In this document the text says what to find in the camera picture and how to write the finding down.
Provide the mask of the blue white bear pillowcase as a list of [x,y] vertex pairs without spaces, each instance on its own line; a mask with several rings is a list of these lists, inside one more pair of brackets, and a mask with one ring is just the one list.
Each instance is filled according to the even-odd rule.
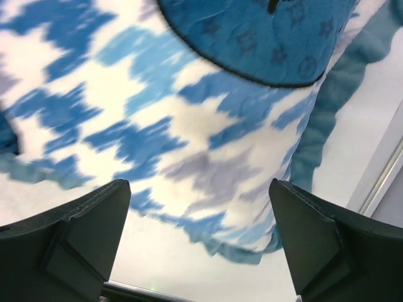
[[281,248],[273,179],[310,190],[401,1],[2,1],[1,175],[131,186],[210,255]]

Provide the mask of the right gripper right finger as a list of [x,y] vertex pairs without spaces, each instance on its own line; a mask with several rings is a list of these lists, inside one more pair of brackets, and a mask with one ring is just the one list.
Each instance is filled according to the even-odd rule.
[[273,179],[269,196],[303,301],[402,301],[402,229]]

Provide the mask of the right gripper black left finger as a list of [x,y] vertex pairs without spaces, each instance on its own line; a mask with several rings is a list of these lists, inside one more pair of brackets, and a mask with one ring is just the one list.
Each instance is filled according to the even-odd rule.
[[1,227],[1,301],[97,301],[109,280],[131,191],[117,179]]

